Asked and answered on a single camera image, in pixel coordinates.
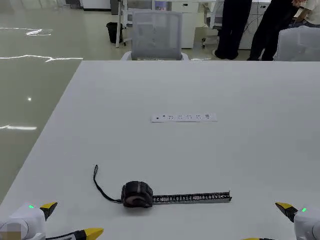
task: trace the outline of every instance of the black trash can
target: black trash can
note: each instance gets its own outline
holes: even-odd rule
[[[117,41],[117,22],[108,22],[106,24],[106,27],[108,28],[108,32],[109,32],[109,38],[110,38],[110,42],[112,42],[113,44],[116,43]],[[120,25],[120,41],[119,43],[122,43],[123,39],[122,39],[122,24]]]

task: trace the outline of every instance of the shiny floor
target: shiny floor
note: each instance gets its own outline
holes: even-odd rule
[[[81,60],[119,60],[130,49],[109,42],[105,26],[116,19],[59,0],[0,0],[0,203]],[[218,60],[214,45],[201,48],[199,26],[194,48],[183,52]]]

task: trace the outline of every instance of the gray chair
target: gray chair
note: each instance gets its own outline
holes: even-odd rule
[[[173,11],[134,12],[132,51],[121,60],[189,60],[181,52],[182,14]]]
[[[320,61],[320,28],[301,26],[280,31],[276,61]]]

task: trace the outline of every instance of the power strip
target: power strip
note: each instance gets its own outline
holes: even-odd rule
[[[196,113],[196,114],[155,114],[151,117],[152,123],[165,122],[217,122],[217,115],[215,113]]]

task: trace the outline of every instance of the table surface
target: table surface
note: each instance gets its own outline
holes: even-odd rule
[[[83,61],[0,206],[58,201],[52,237],[90,227],[112,240],[294,239],[274,202],[320,207],[320,63]],[[151,123],[215,112],[218,122]],[[155,194],[231,190],[231,203],[125,209],[123,184]]]

